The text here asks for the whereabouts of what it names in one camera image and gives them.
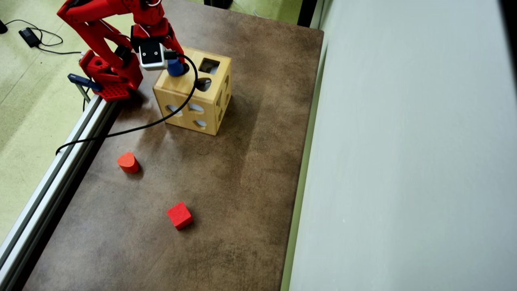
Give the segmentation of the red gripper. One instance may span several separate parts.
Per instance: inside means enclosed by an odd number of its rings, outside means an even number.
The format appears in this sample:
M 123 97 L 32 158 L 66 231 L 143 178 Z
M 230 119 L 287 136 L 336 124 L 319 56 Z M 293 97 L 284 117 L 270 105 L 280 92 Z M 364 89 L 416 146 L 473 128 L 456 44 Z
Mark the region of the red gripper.
M 176 39 L 172 25 L 168 19 L 161 19 L 155 25 L 134 24 L 131 26 L 130 43 L 136 53 L 140 52 L 140 44 L 146 41 L 159 41 L 163 46 L 175 51 L 181 64 L 185 64 L 183 55 L 183 48 Z

